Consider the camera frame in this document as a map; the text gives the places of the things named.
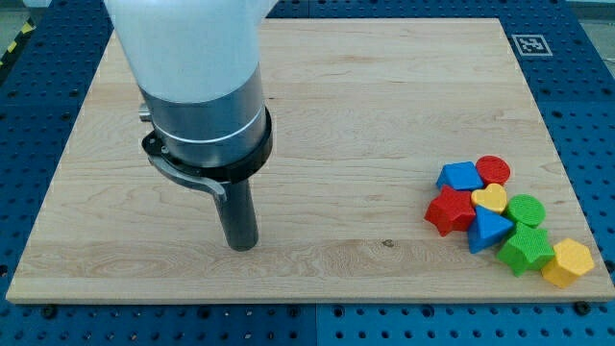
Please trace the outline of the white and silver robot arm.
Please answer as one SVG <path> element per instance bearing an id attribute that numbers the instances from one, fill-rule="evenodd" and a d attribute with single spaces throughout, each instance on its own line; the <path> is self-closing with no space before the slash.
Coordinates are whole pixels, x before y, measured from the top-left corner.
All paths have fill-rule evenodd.
<path id="1" fill-rule="evenodd" d="M 265 134 L 258 27 L 276 0 L 105 0 L 170 155 L 239 161 Z"/>

